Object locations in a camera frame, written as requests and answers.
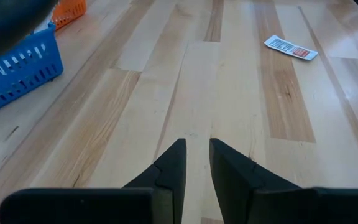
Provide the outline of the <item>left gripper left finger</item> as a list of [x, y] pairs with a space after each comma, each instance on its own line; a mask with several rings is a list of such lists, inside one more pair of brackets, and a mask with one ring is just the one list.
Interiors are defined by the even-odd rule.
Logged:
[[0, 224], [181, 224], [186, 141], [121, 188], [32, 188], [0, 204]]

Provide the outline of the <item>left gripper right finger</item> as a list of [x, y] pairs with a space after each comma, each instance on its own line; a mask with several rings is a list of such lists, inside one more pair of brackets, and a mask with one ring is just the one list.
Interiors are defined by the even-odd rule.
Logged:
[[358, 189], [302, 188], [216, 138], [209, 161], [225, 224], [358, 224]]

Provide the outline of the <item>blue plastic basket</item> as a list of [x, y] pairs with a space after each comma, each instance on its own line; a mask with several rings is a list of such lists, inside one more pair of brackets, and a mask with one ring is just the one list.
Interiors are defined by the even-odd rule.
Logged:
[[51, 22], [0, 56], [0, 108], [62, 73], [55, 24]]

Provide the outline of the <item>orange plastic basket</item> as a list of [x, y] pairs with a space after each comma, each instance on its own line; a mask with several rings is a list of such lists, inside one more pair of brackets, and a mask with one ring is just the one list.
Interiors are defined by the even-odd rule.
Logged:
[[59, 0], [55, 6], [51, 21], [55, 24], [55, 30], [73, 22], [86, 12], [86, 0]]

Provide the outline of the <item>orange label ointment packet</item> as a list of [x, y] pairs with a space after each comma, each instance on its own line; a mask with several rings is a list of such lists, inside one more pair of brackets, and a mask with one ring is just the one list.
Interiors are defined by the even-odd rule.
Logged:
[[267, 47], [277, 50], [283, 54], [303, 60], [313, 60], [318, 55], [317, 51], [295, 45], [289, 41], [279, 38], [277, 35], [273, 35], [268, 38], [264, 44]]

